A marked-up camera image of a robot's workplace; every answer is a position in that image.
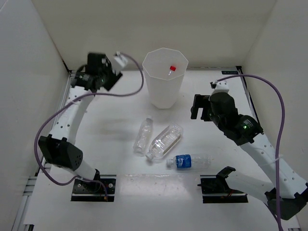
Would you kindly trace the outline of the red label plastic bottle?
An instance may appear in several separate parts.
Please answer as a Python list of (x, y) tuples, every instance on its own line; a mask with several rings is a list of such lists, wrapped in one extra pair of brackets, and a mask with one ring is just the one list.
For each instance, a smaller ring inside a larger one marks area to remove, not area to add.
[(171, 80), (175, 77), (176, 75), (176, 67), (171, 65), (167, 74), (167, 80)]

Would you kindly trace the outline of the large clear square bottle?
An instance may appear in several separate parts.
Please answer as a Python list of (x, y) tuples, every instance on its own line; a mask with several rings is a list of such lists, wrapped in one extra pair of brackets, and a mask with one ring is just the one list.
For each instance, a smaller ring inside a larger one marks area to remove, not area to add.
[(183, 128), (176, 123), (171, 123), (154, 138), (145, 157), (149, 161), (163, 158), (182, 136)]

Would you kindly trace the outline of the blue label plastic bottle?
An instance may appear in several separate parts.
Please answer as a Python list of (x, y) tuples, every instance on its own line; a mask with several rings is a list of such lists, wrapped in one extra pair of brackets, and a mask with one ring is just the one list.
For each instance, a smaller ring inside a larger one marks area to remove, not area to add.
[(181, 154), (172, 159), (166, 160), (167, 168), (176, 170), (205, 170), (211, 164), (211, 158), (208, 155), (201, 154)]

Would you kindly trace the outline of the slim clear plastic bottle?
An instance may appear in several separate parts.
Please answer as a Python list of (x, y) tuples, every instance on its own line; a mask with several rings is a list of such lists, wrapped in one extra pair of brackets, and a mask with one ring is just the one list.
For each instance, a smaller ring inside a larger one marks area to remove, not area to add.
[(149, 139), (152, 135), (152, 131), (153, 131), (153, 118), (147, 117), (140, 126), (138, 135), (136, 137), (136, 140), (134, 142), (133, 145), (133, 151), (134, 153), (137, 153), (139, 155), (144, 155), (145, 154), (145, 150), (146, 150), (146, 146), (149, 142)]

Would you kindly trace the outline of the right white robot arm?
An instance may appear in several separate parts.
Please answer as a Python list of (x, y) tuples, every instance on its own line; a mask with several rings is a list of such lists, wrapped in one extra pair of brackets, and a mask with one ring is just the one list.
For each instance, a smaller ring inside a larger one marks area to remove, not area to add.
[(249, 154), (270, 179), (270, 183), (245, 177), (232, 167), (217, 174), (216, 187), (228, 192), (235, 184), (241, 190), (264, 202), (269, 210), (281, 219), (289, 220), (308, 203), (308, 182), (300, 177), (283, 159), (275, 156), (263, 128), (249, 115), (242, 115), (228, 93), (196, 94), (191, 107), (191, 119), (196, 119), (202, 109), (201, 120), (213, 122), (237, 146)]

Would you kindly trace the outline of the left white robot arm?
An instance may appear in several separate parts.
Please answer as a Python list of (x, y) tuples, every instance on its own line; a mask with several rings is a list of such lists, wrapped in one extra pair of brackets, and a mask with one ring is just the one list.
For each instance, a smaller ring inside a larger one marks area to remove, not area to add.
[(37, 134), (35, 137), (35, 152), (41, 151), (47, 163), (85, 180), (84, 187), (91, 193), (101, 187), (99, 172), (86, 163), (83, 152), (75, 146), (77, 131), (99, 90), (109, 91), (123, 76), (122, 70), (127, 64), (128, 60), (120, 52), (112, 60), (104, 53), (90, 52), (87, 64), (82, 65), (71, 79), (65, 105), (55, 115), (55, 125), (47, 136)]

